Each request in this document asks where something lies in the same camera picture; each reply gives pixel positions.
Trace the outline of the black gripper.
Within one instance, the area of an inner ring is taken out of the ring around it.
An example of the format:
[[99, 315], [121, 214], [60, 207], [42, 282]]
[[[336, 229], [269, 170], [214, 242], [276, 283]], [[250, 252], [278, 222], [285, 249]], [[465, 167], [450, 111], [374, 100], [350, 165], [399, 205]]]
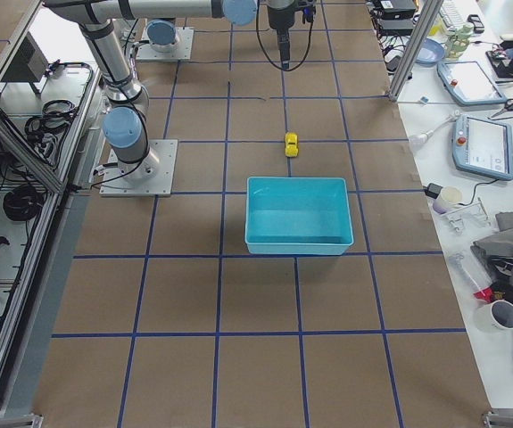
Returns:
[[291, 47], [289, 29], [294, 25], [297, 2], [295, 0], [268, 0], [269, 26], [277, 30], [277, 46], [282, 70], [290, 69]]

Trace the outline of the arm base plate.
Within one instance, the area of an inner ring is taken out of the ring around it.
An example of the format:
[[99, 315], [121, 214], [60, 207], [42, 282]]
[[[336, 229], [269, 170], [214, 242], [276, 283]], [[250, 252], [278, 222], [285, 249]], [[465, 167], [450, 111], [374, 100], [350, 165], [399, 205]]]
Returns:
[[108, 161], [116, 166], [104, 172], [105, 184], [99, 193], [104, 197], [170, 196], [178, 151], [177, 139], [149, 141], [149, 154], [136, 168], [118, 163], [113, 149]]
[[143, 44], [137, 49], [138, 62], [178, 62], [189, 61], [191, 58], [194, 29], [190, 27], [176, 27], [175, 38], [171, 44], [157, 43], [159, 38], [150, 42], [148, 31], [143, 33]]

